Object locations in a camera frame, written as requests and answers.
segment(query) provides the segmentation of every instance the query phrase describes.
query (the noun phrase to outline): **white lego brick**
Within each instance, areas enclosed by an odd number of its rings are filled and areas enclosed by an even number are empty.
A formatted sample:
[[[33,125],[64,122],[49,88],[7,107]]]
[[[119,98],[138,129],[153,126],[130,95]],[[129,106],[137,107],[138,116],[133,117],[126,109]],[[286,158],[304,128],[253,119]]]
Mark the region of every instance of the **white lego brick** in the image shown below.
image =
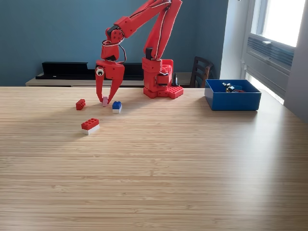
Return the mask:
[[[121,105],[120,109],[112,109],[112,113],[114,113],[114,114],[120,114],[120,113],[121,113],[121,110],[122,110],[122,105]]]
[[[96,132],[98,129],[100,129],[100,125],[96,125],[94,128],[91,128],[90,130],[82,129],[81,132],[86,135],[91,135],[92,133]]]

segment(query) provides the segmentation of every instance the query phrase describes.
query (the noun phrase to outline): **black chair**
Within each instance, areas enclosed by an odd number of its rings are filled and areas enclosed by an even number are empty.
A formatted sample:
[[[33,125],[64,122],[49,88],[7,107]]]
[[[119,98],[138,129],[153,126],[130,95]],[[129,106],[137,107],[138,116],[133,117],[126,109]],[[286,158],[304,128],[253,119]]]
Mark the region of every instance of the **black chair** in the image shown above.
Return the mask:
[[[205,88],[205,81],[210,77],[214,65],[201,57],[195,57],[192,69],[191,88]]]

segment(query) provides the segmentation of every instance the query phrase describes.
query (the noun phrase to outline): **blue plastic bin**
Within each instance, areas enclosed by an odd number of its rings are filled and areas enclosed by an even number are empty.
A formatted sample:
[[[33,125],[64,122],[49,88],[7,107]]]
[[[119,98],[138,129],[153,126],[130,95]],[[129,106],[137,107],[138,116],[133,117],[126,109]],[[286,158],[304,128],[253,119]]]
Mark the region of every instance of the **blue plastic bin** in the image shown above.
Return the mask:
[[[226,92],[222,83],[242,86],[246,92]],[[210,79],[205,84],[205,97],[213,111],[256,111],[261,92],[247,80]]]

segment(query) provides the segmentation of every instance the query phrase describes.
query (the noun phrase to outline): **sunlight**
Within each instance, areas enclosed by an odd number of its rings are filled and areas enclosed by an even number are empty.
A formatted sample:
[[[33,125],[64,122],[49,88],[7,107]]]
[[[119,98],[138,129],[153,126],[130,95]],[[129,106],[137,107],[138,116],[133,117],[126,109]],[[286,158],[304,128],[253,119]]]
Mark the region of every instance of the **sunlight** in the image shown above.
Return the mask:
[[[296,47],[305,0],[269,0],[263,36]]]

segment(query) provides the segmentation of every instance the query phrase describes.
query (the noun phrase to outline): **red robot arm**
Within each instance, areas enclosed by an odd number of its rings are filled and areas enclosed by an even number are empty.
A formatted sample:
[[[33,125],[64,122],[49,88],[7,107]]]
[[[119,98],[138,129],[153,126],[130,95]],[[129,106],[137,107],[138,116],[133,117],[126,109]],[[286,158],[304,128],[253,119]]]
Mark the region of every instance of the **red robot arm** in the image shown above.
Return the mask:
[[[101,54],[103,60],[97,61],[96,68],[96,92],[101,102],[104,77],[112,79],[108,103],[123,81],[124,61],[116,62],[119,58],[119,47],[122,48],[120,43],[157,14],[159,14],[158,19],[144,47],[146,57],[142,59],[144,93],[151,98],[157,96],[175,98],[176,91],[178,96],[183,94],[181,87],[171,83],[173,61],[161,60],[181,4],[181,0],[149,0],[131,16],[120,18],[112,28],[106,30],[107,40],[103,41]]]

